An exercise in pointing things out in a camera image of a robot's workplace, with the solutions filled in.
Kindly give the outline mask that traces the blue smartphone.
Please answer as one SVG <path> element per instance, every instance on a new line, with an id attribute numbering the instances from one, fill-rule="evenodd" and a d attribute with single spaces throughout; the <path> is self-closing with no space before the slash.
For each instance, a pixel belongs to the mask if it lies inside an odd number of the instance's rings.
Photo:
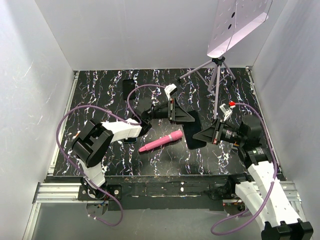
<path id="1" fill-rule="evenodd" d="M 124 139 L 123 142 L 125 144 L 134 144 L 137 142 L 137 138 L 136 137 L 128 137 L 128 138 Z"/>

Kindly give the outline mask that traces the black phone case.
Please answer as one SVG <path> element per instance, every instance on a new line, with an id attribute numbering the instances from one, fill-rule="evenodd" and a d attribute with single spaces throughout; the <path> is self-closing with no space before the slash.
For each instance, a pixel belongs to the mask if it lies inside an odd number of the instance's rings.
<path id="1" fill-rule="evenodd" d="M 136 88 L 136 82 L 134 79 L 125 79 L 122 81 L 122 97 L 123 100 L 127 100 L 131 91 Z"/>

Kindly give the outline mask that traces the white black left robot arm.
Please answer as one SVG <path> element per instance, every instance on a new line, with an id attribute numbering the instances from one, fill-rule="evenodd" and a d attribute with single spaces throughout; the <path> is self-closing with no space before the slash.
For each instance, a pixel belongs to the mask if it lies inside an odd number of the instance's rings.
<path id="1" fill-rule="evenodd" d="M 132 117 L 115 122 L 91 119 L 75 137 L 71 149 L 80 160 L 84 182 L 95 200 L 103 199 L 107 193 L 101 162 L 109 145 L 144 136 L 151 129 L 151 121 L 154 119 L 168 119 L 175 124 L 195 122 L 195 118 L 180 107 L 175 97 L 158 105 L 152 104 L 149 98 L 143 98 L 133 110 Z"/>

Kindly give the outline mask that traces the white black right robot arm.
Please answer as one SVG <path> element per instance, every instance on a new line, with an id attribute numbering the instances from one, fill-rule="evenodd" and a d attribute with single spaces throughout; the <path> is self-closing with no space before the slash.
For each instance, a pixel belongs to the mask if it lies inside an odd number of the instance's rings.
<path id="1" fill-rule="evenodd" d="M 309 240 L 314 229 L 310 222 L 302 220 L 288 200 L 277 178 L 277 164 L 260 143 L 261 133 L 260 119 L 245 115 L 239 128 L 216 119 L 193 138 L 214 145 L 225 141 L 237 147 L 248 174 L 230 175 L 227 183 L 220 187 L 221 195 L 243 201 L 252 214 L 249 222 L 258 224 L 263 240 Z"/>

